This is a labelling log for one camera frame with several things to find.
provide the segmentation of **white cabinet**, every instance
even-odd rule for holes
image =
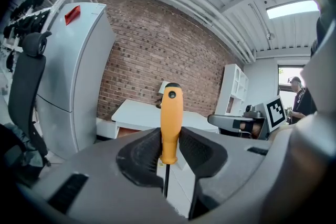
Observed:
[[[242,115],[247,87],[248,78],[239,66],[235,64],[226,65],[215,114],[226,116]],[[231,109],[228,109],[230,103],[232,103],[232,106]]]
[[[69,25],[65,15],[80,6]],[[70,3],[56,16],[44,55],[37,111],[48,149],[68,159],[96,140],[100,83],[116,35],[105,4]]]

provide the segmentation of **screwdriver shaft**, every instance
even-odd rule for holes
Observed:
[[[165,198],[167,198],[167,194],[168,194],[169,171],[170,171],[170,164],[167,164],[166,165],[166,178],[164,180],[164,189],[163,189],[163,195]]]

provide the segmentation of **chair backrest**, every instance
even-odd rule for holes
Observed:
[[[9,94],[8,113],[13,123],[25,134],[33,131],[33,108],[37,90],[46,65],[43,52],[50,32],[31,33],[23,41]]]
[[[13,75],[8,112],[13,123],[28,135],[32,131],[33,108],[45,65],[45,56],[32,57],[22,52]]]

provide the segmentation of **screwdriver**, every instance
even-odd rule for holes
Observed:
[[[163,92],[161,104],[161,161],[166,164],[164,197],[168,194],[170,165],[176,163],[177,140],[182,127],[183,97],[182,89],[177,83],[168,83]]]

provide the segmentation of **white table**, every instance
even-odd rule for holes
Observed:
[[[112,116],[116,122],[114,138],[117,138],[120,127],[139,131],[160,127],[160,115],[161,109],[154,105],[126,99]],[[218,127],[208,123],[206,117],[191,111],[183,111],[182,126],[219,133]]]

